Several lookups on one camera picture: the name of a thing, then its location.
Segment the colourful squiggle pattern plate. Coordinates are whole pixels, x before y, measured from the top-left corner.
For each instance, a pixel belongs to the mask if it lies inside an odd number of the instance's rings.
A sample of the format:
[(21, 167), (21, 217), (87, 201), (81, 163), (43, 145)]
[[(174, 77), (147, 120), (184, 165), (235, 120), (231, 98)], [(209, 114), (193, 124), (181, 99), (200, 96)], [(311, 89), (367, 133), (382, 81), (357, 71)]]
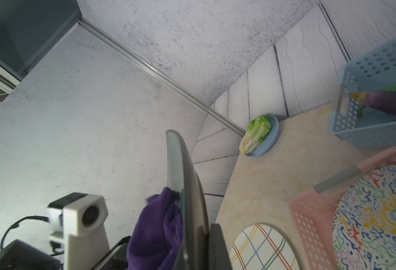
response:
[(333, 249), (339, 270), (396, 270), (396, 164), (362, 176), (344, 193)]

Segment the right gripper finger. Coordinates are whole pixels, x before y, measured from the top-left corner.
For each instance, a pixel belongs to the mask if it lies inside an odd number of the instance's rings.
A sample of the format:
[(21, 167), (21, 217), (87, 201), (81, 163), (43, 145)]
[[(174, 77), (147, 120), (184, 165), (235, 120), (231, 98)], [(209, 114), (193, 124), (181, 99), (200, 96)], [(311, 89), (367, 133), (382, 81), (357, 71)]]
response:
[(209, 270), (232, 270), (221, 226), (216, 223), (210, 225), (208, 254)]

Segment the dark green square plate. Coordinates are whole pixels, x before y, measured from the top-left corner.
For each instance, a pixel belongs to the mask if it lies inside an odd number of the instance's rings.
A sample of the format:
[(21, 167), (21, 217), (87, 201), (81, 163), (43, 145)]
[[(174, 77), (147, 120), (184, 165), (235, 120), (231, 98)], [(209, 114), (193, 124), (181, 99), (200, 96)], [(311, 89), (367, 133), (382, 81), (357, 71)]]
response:
[(209, 220), (203, 188), (182, 136), (166, 131), (168, 152), (167, 187), (175, 192), (175, 204), (183, 219), (183, 238), (175, 270), (207, 270)]

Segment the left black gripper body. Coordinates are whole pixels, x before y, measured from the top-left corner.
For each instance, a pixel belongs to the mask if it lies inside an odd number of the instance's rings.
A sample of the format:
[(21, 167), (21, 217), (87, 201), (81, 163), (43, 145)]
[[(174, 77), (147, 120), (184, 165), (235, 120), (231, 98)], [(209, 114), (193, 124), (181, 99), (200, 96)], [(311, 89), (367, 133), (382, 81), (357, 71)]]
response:
[[(127, 270), (130, 237), (122, 238), (92, 270)], [(0, 251), (0, 270), (65, 270), (66, 264), (29, 244), (15, 240)]]

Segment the purple cleaning cloth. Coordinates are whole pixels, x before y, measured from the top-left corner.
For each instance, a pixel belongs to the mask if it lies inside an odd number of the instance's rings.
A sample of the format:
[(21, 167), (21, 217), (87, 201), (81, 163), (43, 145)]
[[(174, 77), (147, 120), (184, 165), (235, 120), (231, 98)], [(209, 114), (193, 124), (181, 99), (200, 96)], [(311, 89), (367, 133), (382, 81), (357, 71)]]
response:
[(176, 192), (166, 187), (147, 199), (127, 250), (130, 270), (171, 270), (183, 239)]

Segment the white plaid striped plate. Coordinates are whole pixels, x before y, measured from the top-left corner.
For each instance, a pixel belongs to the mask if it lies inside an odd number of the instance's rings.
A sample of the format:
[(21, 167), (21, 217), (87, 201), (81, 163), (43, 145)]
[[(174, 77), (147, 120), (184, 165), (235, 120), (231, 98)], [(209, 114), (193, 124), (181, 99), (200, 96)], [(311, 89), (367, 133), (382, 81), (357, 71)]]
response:
[(242, 230), (229, 252), (233, 270), (299, 270), (289, 242), (275, 228), (265, 224)]

